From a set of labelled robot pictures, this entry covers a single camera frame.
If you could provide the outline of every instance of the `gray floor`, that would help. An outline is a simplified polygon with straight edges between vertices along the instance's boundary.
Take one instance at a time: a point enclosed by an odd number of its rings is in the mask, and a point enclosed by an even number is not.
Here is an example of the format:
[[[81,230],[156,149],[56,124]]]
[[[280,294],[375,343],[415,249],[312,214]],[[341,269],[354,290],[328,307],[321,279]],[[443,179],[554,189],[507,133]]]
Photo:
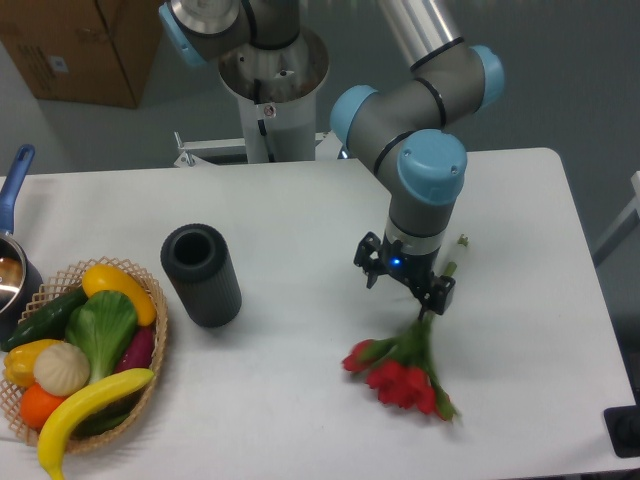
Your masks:
[[[352,85],[386,91],[409,78],[373,0],[302,5],[304,23],[325,39],[331,57],[318,100],[318,130],[328,129],[333,103]],[[490,46],[507,73],[504,97],[450,131],[471,151],[556,150],[593,245],[632,198],[629,179],[640,170],[640,2],[451,0],[449,5],[467,41]],[[174,130],[185,141],[241,136],[234,101],[215,66],[189,70],[166,38],[142,105],[133,111],[34,100],[0,47],[0,174],[23,142],[38,148],[32,173],[169,167],[176,158]],[[549,232],[550,243],[556,235],[562,232]],[[598,269],[625,355],[640,351],[639,245],[636,231]]]

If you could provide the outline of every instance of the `plastic banana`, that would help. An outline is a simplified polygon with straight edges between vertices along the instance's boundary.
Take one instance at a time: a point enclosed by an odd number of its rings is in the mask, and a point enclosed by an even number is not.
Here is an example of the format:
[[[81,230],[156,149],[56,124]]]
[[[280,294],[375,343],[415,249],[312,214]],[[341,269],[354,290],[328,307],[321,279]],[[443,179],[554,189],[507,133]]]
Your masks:
[[[125,370],[82,388],[54,410],[38,440],[38,460],[52,480],[64,480],[62,460],[76,426],[111,402],[141,389],[153,377],[154,373],[147,368]]]

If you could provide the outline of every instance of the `tulip bouquet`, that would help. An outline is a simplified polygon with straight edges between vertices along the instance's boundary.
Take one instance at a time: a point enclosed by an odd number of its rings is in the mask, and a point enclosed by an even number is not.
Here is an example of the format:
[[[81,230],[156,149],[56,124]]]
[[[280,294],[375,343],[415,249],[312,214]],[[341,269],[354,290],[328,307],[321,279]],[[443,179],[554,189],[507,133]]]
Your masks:
[[[461,236],[457,245],[466,247]],[[444,275],[451,277],[457,268],[449,262]],[[398,336],[384,340],[363,340],[342,361],[352,374],[366,373],[366,383],[378,391],[385,405],[410,409],[414,406],[425,415],[436,414],[451,421],[459,415],[436,374],[431,353],[431,329],[436,314],[422,309],[411,326]]]

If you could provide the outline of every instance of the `white label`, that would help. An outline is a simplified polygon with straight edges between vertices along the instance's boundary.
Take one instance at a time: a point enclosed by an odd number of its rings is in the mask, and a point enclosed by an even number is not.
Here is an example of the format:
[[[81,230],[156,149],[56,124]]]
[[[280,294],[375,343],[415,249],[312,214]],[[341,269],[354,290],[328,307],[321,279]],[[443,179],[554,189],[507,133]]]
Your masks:
[[[64,61],[62,57],[55,57],[53,55],[49,55],[49,65],[53,68],[54,72],[59,73],[69,73],[69,67],[67,67],[67,62]]]

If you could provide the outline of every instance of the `blue joint cap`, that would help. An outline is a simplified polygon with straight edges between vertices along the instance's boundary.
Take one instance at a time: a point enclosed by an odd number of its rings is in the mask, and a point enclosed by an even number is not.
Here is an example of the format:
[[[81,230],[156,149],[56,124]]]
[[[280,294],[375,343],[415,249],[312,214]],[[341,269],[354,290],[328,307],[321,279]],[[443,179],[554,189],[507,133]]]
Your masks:
[[[478,54],[484,67],[484,97],[480,105],[482,108],[496,101],[504,92],[504,68],[500,59],[489,47],[476,45],[471,47],[471,50]]]
[[[344,92],[331,110],[329,124],[344,146],[348,146],[351,124],[358,114],[358,110],[377,90],[367,85],[357,85]]]
[[[429,205],[449,205],[462,191],[467,151],[453,135],[420,130],[404,141],[397,165],[411,195]]]
[[[180,26],[176,22],[176,19],[173,18],[173,15],[171,15],[169,6],[166,3],[160,7],[158,14],[160,15],[160,20],[162,21],[162,25],[164,26],[171,43],[176,47],[176,50],[178,50],[178,53],[184,62],[190,67],[201,67],[206,65],[207,62],[205,62],[204,58],[202,58],[196,49],[193,48],[191,42],[187,40],[187,37],[184,35],[182,30],[180,30]]]

